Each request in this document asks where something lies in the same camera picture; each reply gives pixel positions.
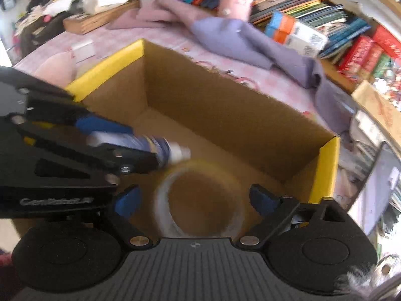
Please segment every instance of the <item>screw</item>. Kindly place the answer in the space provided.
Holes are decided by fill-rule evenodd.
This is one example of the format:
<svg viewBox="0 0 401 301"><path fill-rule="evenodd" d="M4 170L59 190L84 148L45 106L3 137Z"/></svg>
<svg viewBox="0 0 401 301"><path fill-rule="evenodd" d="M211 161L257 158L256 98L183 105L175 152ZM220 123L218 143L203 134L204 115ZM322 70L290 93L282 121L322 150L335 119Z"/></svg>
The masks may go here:
<svg viewBox="0 0 401 301"><path fill-rule="evenodd" d="M113 151L113 155L114 155L115 157L123 157L123 155L121 154L121 152L120 152L120 151L117 151L117 150L114 150L114 151Z"/></svg>
<svg viewBox="0 0 401 301"><path fill-rule="evenodd" d="M105 179L111 185L119 185L120 184L120 178L117 175L106 174Z"/></svg>
<svg viewBox="0 0 401 301"><path fill-rule="evenodd" d="M149 244L149 238L145 236L134 236L131 238L130 243L136 247L144 247Z"/></svg>
<svg viewBox="0 0 401 301"><path fill-rule="evenodd" d="M19 91L21 94L24 94L24 95L26 95L26 94L29 93L29 89L28 89L28 88L20 88L18 91Z"/></svg>
<svg viewBox="0 0 401 301"><path fill-rule="evenodd" d="M244 246L256 246L260 242L256 236L243 236L239 241Z"/></svg>
<svg viewBox="0 0 401 301"><path fill-rule="evenodd" d="M25 118L23 116L21 116L21 115L14 115L11 118L11 122L16 124L16 125L23 124L23 123L25 123Z"/></svg>
<svg viewBox="0 0 401 301"><path fill-rule="evenodd" d="M122 167L120 168L120 172L123 173L123 174L131 173L131 167L129 167L129 166L122 166Z"/></svg>

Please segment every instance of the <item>pink tablecloth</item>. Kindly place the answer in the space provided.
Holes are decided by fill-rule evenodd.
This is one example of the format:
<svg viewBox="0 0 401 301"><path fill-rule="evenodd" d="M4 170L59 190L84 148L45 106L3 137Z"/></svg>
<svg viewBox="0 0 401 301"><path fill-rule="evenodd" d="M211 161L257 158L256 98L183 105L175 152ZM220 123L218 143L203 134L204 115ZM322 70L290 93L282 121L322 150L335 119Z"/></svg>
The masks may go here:
<svg viewBox="0 0 401 301"><path fill-rule="evenodd" d="M326 126L314 107L314 90L306 90L300 87L277 69L264 70L210 53L189 38L189 35L181 28L108 30L105 27L101 27L84 36L64 32L28 55L15 68L33 74L41 64L53 55L68 51L73 44L87 39L93 40L96 51L94 58L100 61L140 38L145 38L155 44L185 54L194 62L212 71L220 71L227 74L237 82L242 82L266 95L272 96L297 111L308 114L309 117Z"/></svg>

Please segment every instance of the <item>green book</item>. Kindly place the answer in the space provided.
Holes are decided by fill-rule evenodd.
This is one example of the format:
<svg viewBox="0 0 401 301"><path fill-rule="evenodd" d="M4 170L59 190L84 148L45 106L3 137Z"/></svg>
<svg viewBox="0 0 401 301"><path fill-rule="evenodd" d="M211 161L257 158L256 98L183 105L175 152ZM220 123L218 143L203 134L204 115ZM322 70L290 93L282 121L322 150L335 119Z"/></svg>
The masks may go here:
<svg viewBox="0 0 401 301"><path fill-rule="evenodd" d="M372 71L372 78L381 78L386 71L388 64L390 63L391 58L383 53L380 56L380 59L377 61L376 67L374 67Z"/></svg>
<svg viewBox="0 0 401 301"><path fill-rule="evenodd" d="M308 14L311 14L313 12L321 11L321 10L324 10L324 9L327 9L327 8L330 8L330 6L325 4L325 3L322 3L322 4L318 4L316 6L312 6L310 8L307 8L307 9L300 10L298 12L294 12L293 14L291 14L291 16L294 17L294 18L299 18L299 17L307 16Z"/></svg>
<svg viewBox="0 0 401 301"><path fill-rule="evenodd" d="M346 19L347 14L344 11L334 11L332 14L326 15L324 17L312 20L310 22L305 22L310 27L319 27L324 24L333 22L334 20Z"/></svg>
<svg viewBox="0 0 401 301"><path fill-rule="evenodd" d="M323 2L320 2L320 1L312 2L312 3L310 3L310 4L306 4L306 5L304 5L304 6L295 7L295 8L293 8L293 9L291 9L291 10L288 10L287 12L285 12L285 14L286 14L286 15L289 15L289 16L292 16L295 12L299 12L299 11L302 11L302 10L306 10L306 9L312 8L312 7L314 7L314 6L320 6L320 5L322 5L322 4L324 4L324 3L323 3Z"/></svg>

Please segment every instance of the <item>purple cloth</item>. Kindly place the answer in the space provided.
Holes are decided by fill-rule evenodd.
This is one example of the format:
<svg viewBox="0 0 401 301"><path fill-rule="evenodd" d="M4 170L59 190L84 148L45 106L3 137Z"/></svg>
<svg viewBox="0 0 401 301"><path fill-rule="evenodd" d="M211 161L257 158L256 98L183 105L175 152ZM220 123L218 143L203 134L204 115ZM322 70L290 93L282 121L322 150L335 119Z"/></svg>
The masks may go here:
<svg viewBox="0 0 401 301"><path fill-rule="evenodd" d="M195 21L190 30L207 50L264 69L277 66L304 88L325 80L320 62L300 56L242 20L208 17Z"/></svg>

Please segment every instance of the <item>cardboard package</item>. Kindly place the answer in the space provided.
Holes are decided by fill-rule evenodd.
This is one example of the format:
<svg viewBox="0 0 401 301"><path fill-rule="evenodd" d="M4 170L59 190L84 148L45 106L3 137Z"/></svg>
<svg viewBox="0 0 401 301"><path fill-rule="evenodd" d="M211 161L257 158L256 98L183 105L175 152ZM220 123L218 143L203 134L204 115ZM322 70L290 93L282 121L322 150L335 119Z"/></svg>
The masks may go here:
<svg viewBox="0 0 401 301"><path fill-rule="evenodd" d="M364 80L352 93L352 98L361 106L381 133L400 154L401 152L401 112L386 100L370 82Z"/></svg>
<svg viewBox="0 0 401 301"><path fill-rule="evenodd" d="M244 215L241 233L259 223L249 203L253 183L304 203L332 195L338 137L282 102L208 72L172 50L137 41L67 90L89 110L132 126L137 135L189 147L193 160L235 178L237 189L228 192L236 194L232 197L220 194L213 180L202 176L189 175L176 185L169 195L171 214L178 224L191 223L189 234L214 235L238 200ZM120 187L140 185L142 206L131 220L152 238L160 237L153 202L166 171L123 177Z"/></svg>

